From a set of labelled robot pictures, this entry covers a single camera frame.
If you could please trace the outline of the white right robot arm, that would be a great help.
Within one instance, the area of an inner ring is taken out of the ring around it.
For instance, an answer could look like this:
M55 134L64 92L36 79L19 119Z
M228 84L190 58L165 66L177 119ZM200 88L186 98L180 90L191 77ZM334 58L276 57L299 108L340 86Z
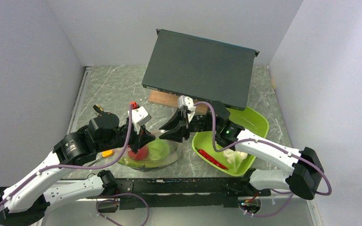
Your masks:
M160 139L181 143L191 133L209 132L214 152L239 151L258 157L276 166L277 170L247 171L241 190L253 195L258 190L281 189L306 200L318 195L330 195L332 187L324 173L317 153L283 146L262 138L230 119L230 112L220 101L182 100L174 115L160 127Z

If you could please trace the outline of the green cabbage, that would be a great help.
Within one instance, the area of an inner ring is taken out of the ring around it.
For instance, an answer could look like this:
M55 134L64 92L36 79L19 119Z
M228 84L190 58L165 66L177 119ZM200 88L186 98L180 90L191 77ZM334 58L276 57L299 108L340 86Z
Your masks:
M148 143L147 147L149 150L148 158L151 161L163 160L170 154L172 150L170 141L159 138Z

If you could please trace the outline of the red tomato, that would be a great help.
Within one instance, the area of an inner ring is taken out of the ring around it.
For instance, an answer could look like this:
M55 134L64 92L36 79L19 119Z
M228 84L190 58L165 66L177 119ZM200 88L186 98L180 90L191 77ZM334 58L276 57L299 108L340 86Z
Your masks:
M129 150L127 152L128 157L134 161L141 161L141 160L146 159L148 157L148 153L149 153L149 150L148 150L147 146L140 148L137 151L137 153L134 153L132 150Z

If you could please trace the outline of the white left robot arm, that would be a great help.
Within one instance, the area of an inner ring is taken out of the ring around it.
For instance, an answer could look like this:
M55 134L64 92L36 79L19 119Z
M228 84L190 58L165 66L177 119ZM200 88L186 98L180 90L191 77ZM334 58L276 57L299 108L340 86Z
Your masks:
M97 117L76 132L67 134L44 161L10 187L0 187L0 224L29 226L48 210L78 199L109 198L119 193L107 165L98 166L98 174L78 183L56 187L55 183L73 170L87 169L87 163L106 150L131 148L137 151L155 137L145 127L151 119L143 108L128 111L126 124L119 118L98 110Z

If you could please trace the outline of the green celery stalks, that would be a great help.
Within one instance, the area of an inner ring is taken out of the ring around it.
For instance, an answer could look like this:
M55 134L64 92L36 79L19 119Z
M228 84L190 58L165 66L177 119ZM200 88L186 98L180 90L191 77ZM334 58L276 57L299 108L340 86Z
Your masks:
M164 160L154 161L149 158L139 161L130 158L121 158L117 163L139 171L149 171L169 165L169 163Z

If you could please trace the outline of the clear zip top bag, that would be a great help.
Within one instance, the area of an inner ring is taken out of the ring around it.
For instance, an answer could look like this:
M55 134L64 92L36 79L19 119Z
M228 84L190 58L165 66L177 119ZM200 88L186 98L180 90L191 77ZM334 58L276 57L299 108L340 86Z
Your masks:
M181 158L183 151L177 142L160 139L159 136L164 132L153 132L155 140L140 148L137 153L133 153L128 146L117 163L141 172L153 171L175 163Z

